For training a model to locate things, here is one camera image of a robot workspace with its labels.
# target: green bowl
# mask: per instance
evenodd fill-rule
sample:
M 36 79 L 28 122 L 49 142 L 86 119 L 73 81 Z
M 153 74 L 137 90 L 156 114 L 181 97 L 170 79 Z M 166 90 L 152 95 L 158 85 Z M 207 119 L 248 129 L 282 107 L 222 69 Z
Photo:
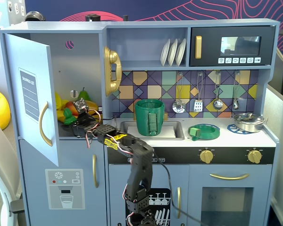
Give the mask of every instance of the green bowl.
M 195 125 L 188 128 L 193 141 L 198 139 L 212 140 L 220 136 L 220 129 L 214 125 Z

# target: play kitchen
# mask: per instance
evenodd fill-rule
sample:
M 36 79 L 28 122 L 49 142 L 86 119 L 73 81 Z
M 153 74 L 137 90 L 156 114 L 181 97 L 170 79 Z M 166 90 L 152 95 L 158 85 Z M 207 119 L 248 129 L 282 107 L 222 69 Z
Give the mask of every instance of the play kitchen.
M 263 106 L 278 30 L 269 19 L 1 29 L 29 225 L 139 220 L 122 196 L 132 159 L 100 143 L 102 123 L 119 129 L 111 138 L 116 149 L 126 133 L 154 148 L 156 225 L 266 226 L 279 141 Z M 27 57 L 33 52 L 37 58 Z M 82 113 L 94 120 L 86 130 L 77 124 Z M 48 181 L 48 171 L 60 178 Z M 64 172 L 78 175 L 70 180 Z M 51 191 L 53 181 L 69 189 Z M 61 197 L 71 197 L 66 211 Z

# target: green cup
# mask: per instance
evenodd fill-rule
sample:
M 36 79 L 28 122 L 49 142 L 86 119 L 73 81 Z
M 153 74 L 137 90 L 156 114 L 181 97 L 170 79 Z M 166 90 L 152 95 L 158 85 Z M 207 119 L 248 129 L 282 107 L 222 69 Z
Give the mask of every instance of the green cup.
M 143 136 L 156 136 L 164 122 L 165 104 L 160 100 L 145 99 L 135 104 L 138 132 Z

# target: pot lid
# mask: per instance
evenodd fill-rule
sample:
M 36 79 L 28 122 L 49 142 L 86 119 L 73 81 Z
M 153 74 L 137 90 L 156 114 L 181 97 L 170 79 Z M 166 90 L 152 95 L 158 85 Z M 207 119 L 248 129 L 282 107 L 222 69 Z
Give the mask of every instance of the pot lid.
M 241 113 L 234 116 L 234 119 L 244 124 L 262 124 L 264 118 L 253 113 Z

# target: backsplash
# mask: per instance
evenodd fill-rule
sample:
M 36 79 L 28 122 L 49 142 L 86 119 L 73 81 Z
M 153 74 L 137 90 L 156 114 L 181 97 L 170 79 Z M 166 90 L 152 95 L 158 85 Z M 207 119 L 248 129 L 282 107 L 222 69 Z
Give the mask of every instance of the backsplash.
M 221 110 L 213 108 L 216 98 L 215 71 L 201 71 L 203 74 L 203 88 L 200 99 L 203 101 L 203 111 L 193 112 L 194 102 L 198 99 L 197 74 L 199 71 L 182 71 L 183 78 L 176 81 L 176 71 L 132 71 L 123 72 L 119 89 L 112 93 L 113 115 L 121 118 L 132 118 L 134 105 L 141 99 L 159 99 L 165 103 L 165 112 L 171 118 L 227 118 L 232 112 L 253 112 L 256 93 L 258 70 L 240 71 L 240 85 L 237 91 L 239 109 L 232 109 L 235 71 L 221 71 L 221 85 L 219 98 L 223 102 Z M 176 83 L 180 86 L 183 82 L 181 100 L 186 103 L 184 113 L 175 113 L 172 109 L 173 102 L 178 99 Z M 201 77 L 198 83 L 201 89 Z

